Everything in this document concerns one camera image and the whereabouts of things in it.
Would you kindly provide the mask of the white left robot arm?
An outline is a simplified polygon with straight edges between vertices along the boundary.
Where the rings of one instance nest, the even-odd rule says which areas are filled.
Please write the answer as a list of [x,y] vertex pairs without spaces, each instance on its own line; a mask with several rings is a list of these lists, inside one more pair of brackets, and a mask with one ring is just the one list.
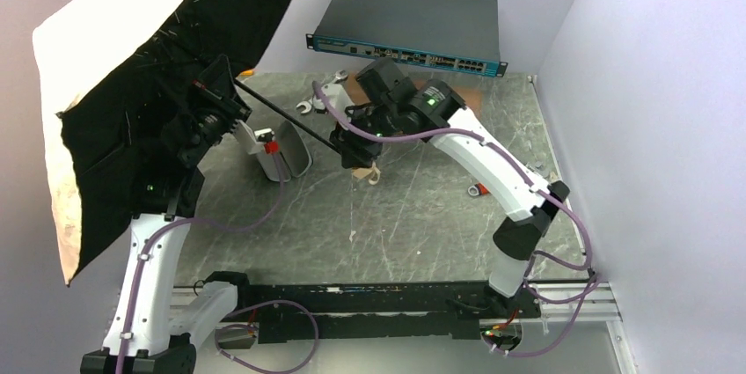
[[191,373],[198,348],[240,300],[244,275],[208,282],[179,319],[170,307],[184,241],[197,224],[204,183],[199,163],[251,114],[238,96],[230,58],[216,55],[147,65],[128,59],[90,97],[93,110],[63,120],[80,140],[82,261],[129,236],[121,296],[101,347],[83,373]]

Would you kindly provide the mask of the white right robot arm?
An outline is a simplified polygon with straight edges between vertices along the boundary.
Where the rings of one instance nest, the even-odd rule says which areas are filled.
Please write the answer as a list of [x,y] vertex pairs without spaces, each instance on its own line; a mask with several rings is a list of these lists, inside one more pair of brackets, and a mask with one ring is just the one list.
[[353,102],[344,79],[311,85],[316,112],[336,121],[330,141],[339,149],[343,167],[374,172],[384,144],[412,140],[452,158],[504,211],[505,219],[493,235],[498,256],[487,283],[499,295],[515,296],[525,284],[538,242],[565,209],[568,187],[521,163],[441,79],[418,83],[385,57],[365,67],[355,80],[367,96],[364,104]]

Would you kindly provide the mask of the brown plywood board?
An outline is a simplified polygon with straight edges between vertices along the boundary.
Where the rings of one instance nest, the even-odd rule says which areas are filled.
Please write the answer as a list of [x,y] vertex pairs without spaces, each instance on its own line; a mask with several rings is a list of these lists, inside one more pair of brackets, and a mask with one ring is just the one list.
[[[442,80],[461,96],[465,104],[480,117],[484,92],[480,88],[480,80],[477,77],[453,72],[425,71],[409,72],[408,75],[418,87],[422,87],[430,80]],[[361,105],[369,102],[367,95],[355,80],[355,73],[349,76],[348,80],[344,82],[344,86],[347,95],[354,104]]]

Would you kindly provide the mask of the teal network switch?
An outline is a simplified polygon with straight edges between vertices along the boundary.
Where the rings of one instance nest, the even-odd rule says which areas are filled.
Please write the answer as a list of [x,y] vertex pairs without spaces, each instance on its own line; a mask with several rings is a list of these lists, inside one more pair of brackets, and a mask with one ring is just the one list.
[[307,48],[503,77],[497,0],[331,0]]

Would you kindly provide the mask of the beige black folding umbrella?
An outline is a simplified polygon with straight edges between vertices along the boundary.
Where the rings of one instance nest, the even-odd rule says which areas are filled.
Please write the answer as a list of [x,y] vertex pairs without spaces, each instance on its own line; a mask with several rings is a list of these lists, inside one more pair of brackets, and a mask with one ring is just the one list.
[[71,0],[33,30],[62,279],[128,228],[134,184],[218,55],[254,68],[292,0]]

